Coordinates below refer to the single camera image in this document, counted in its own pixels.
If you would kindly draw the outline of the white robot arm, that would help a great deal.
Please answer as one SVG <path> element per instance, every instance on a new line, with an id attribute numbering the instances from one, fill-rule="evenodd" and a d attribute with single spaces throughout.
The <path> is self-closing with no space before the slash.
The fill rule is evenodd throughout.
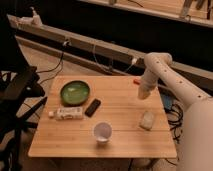
<path id="1" fill-rule="evenodd" d="M 183 104 L 177 171 L 213 171 L 213 97 L 170 68 L 169 53 L 145 55 L 138 97 L 146 99 L 161 79 Z"/>

